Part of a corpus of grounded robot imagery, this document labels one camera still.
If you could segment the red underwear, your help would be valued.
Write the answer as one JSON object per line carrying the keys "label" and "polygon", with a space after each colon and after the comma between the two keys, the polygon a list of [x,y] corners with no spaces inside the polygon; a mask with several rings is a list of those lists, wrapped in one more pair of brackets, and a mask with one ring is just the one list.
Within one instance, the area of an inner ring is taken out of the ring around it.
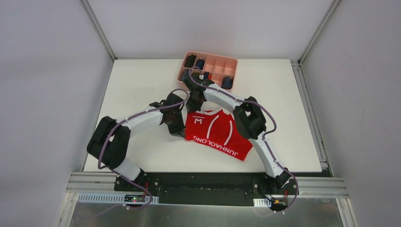
{"label": "red underwear", "polygon": [[253,148],[251,142],[242,137],[232,114],[222,108],[201,110],[187,114],[185,139],[223,152],[244,161]]}

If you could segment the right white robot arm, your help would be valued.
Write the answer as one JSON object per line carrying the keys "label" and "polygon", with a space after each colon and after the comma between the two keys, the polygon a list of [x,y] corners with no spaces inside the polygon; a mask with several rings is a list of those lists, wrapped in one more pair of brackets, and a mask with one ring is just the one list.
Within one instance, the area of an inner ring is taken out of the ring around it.
{"label": "right white robot arm", "polygon": [[269,142],[267,135],[277,129],[277,124],[263,106],[250,96],[241,98],[224,90],[211,80],[201,83],[192,77],[184,79],[190,97],[186,103],[188,111],[199,111],[204,102],[212,102],[229,111],[234,118],[239,134],[249,140],[259,155],[265,172],[272,177],[268,182],[271,192],[282,193],[292,177]]}

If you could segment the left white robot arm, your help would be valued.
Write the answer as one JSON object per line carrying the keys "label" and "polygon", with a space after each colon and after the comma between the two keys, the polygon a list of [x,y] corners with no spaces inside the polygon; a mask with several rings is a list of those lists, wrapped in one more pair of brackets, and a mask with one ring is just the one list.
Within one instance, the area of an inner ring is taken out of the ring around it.
{"label": "left white robot arm", "polygon": [[129,141],[138,133],[161,124],[168,126],[171,135],[184,137],[184,103],[184,99],[171,92],[166,99],[153,102],[131,116],[120,119],[103,117],[87,145],[88,154],[98,160],[101,168],[109,168],[126,177],[126,185],[132,191],[141,190],[144,170],[127,157]]}

